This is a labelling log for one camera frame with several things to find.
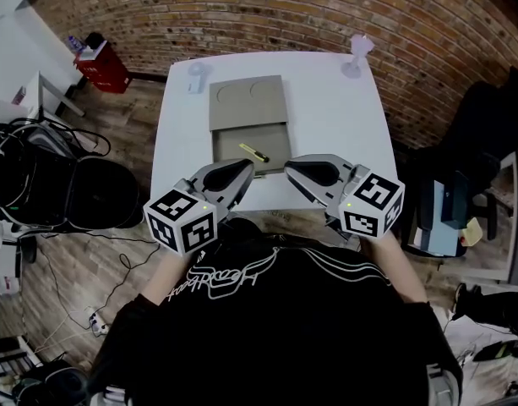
table leg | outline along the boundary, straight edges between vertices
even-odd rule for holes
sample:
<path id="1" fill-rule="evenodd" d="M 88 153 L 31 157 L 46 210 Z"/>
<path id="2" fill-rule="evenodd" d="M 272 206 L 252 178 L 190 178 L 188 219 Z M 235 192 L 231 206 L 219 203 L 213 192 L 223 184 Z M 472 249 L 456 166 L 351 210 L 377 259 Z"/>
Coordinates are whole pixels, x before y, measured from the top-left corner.
<path id="1" fill-rule="evenodd" d="M 77 114 L 79 117 L 83 117 L 85 115 L 85 112 L 80 110 L 77 106 L 75 106 L 65 95 L 59 91 L 55 85 L 53 85 L 50 81 L 48 81 L 45 77 L 41 74 L 41 83 L 43 87 L 45 87 L 50 93 L 52 93 L 59 101 L 63 102 L 69 109 Z"/>

black cushion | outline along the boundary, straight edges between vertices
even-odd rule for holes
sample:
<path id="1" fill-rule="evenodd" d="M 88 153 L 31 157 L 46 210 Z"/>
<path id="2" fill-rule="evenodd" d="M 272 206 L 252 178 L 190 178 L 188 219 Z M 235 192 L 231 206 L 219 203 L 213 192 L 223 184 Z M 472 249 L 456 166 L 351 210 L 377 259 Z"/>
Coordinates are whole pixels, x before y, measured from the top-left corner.
<path id="1" fill-rule="evenodd" d="M 134 212 L 139 186 L 124 166 L 101 158 L 79 160 L 68 204 L 76 228 L 103 229 L 124 224 Z"/>

red bin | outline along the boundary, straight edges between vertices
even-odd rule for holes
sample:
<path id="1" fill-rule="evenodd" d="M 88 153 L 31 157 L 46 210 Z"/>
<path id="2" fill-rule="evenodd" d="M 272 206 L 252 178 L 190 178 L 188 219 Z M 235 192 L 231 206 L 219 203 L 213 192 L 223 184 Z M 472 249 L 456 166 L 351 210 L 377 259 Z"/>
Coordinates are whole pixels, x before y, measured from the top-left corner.
<path id="1" fill-rule="evenodd" d="M 94 52 L 80 53 L 74 64 L 100 91 L 123 93 L 131 81 L 127 68 L 106 41 Z"/>

person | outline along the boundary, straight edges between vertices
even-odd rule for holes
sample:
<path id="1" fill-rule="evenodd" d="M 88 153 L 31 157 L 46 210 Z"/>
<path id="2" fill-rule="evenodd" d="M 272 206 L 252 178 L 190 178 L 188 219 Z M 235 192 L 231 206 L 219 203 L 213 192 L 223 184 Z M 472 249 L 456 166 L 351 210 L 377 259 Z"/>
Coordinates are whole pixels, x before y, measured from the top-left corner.
<path id="1" fill-rule="evenodd" d="M 466 315 L 476 323 L 508 328 L 518 336 L 518 292 L 484 295 L 480 286 L 467 290 L 461 283 L 455 291 L 453 312 L 453 320 Z"/>
<path id="2" fill-rule="evenodd" d="M 234 218 L 192 256 L 167 254 L 117 313 L 90 395 L 119 387 L 133 406 L 423 405 L 435 395 L 433 374 L 445 374 L 459 398 L 461 368 L 395 236 L 362 248 L 261 233 Z"/>

yellow marker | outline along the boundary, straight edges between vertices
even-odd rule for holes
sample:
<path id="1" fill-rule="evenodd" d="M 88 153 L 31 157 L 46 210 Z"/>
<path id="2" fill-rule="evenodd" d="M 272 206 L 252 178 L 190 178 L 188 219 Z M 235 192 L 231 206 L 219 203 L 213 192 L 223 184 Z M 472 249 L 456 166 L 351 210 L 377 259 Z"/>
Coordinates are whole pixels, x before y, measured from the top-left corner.
<path id="1" fill-rule="evenodd" d="M 255 158 L 257 158 L 259 161 L 268 162 L 270 160 L 266 155 L 263 155 L 262 153 L 256 151 L 253 147 L 249 147 L 244 143 L 240 143 L 239 146 L 245 151 L 249 152 Z"/>

